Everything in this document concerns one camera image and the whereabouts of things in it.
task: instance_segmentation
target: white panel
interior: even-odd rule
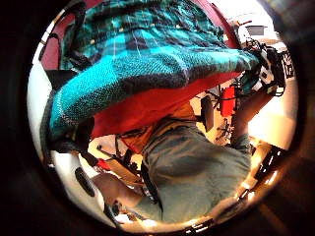
[[[51,92],[51,83],[40,63],[35,63],[30,72],[28,84],[28,116],[31,136],[40,159],[43,159],[40,145],[40,124],[47,100]]]
[[[57,151],[52,151],[51,156],[69,199],[89,215],[111,227],[115,227],[111,220],[103,213],[103,197],[94,183],[90,181],[95,192],[95,196],[91,197],[78,182],[75,171],[79,167],[82,168],[79,157],[70,153],[58,153]]]

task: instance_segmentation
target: checkered fabric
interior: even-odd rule
[[[51,139],[137,92],[178,89],[216,73],[256,67],[255,56],[227,48],[222,36],[189,0],[105,0],[89,9],[74,46],[94,65],[56,93]],[[61,65],[72,68],[64,54]]]
[[[63,51],[69,49],[65,37]],[[87,11],[74,47],[94,63],[100,57],[141,57],[153,53],[225,48],[223,31],[190,1],[105,0]],[[62,57],[63,68],[72,65]]]

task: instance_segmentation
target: gray shirt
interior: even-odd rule
[[[248,135],[232,146],[212,144],[195,122],[183,122],[183,126],[151,139],[143,151],[144,163],[162,207],[143,197],[132,210],[165,223],[208,214],[220,200],[233,196],[249,173]]]

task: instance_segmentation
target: teal fabric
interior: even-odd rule
[[[232,197],[250,170],[248,135],[231,147],[210,143],[194,122],[153,138],[145,163],[157,187],[162,208],[144,197],[131,210],[164,223],[186,222],[209,214],[219,201]]]
[[[222,34],[188,0],[104,1],[88,10],[75,49],[94,65],[56,92],[50,139],[138,92],[180,89],[216,73],[257,66],[252,54],[228,49]],[[71,68],[65,56],[62,68]]]

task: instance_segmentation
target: man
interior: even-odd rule
[[[196,127],[193,110],[184,105],[173,114],[128,137],[138,149],[157,188],[160,205],[142,196],[111,174],[93,178],[107,204],[118,201],[144,218],[186,222],[206,216],[219,201],[232,197],[250,170],[248,122],[270,101],[270,91],[259,89],[235,114],[231,147],[212,144]]]

